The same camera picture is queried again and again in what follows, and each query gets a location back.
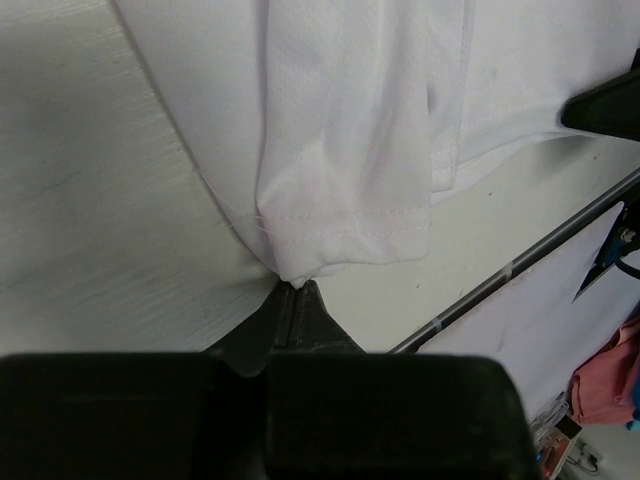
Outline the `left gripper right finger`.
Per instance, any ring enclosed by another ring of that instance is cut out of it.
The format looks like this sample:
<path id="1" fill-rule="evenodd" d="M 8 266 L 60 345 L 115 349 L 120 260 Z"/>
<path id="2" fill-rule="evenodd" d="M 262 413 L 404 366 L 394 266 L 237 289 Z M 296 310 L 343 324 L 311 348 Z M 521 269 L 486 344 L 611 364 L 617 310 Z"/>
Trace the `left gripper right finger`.
<path id="1" fill-rule="evenodd" d="M 290 346 L 265 370 L 272 479 L 537 479 L 519 394 L 486 357 L 369 354 L 318 287 L 294 296 Z"/>

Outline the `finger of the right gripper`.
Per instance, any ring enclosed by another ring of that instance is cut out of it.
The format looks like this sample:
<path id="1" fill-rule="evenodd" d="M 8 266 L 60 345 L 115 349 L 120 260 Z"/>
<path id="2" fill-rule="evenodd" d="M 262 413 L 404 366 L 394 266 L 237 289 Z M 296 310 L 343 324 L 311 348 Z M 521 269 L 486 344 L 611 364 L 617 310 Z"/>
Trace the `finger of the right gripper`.
<path id="1" fill-rule="evenodd" d="M 627 140 L 639 139 L 639 68 L 571 98 L 564 127 Z"/>

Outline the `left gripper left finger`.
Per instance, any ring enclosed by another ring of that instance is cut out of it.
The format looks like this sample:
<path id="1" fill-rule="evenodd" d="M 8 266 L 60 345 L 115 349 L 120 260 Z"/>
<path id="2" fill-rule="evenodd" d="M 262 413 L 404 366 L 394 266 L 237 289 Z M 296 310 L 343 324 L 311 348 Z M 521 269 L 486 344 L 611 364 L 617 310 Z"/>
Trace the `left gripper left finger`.
<path id="1" fill-rule="evenodd" d="M 194 479 L 264 416 L 264 370 L 294 290 L 196 352 L 1 360 L 5 479 Z"/>

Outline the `white t shirt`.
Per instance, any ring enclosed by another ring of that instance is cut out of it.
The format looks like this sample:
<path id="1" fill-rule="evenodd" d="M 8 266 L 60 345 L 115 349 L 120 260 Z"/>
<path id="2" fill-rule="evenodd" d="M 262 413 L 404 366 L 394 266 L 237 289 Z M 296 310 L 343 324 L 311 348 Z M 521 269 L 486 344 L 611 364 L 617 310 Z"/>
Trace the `white t shirt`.
<path id="1" fill-rule="evenodd" d="M 295 287 L 423 258 L 431 207 L 569 135 L 623 73 L 635 1 L 120 1 L 246 246 Z"/>

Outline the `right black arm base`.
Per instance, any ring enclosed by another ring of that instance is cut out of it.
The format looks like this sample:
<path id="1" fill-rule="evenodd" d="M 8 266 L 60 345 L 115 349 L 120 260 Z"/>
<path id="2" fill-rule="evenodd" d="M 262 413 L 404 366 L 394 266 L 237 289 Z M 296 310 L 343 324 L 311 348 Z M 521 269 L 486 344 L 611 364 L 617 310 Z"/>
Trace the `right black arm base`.
<path id="1" fill-rule="evenodd" d="M 596 256 L 574 297 L 577 300 L 611 268 L 618 269 L 628 277 L 639 279 L 639 268 L 633 267 L 626 257 L 639 250 L 639 185 L 624 192 L 607 193 L 598 199 L 598 213 L 621 203 L 621 211 L 609 229 Z"/>

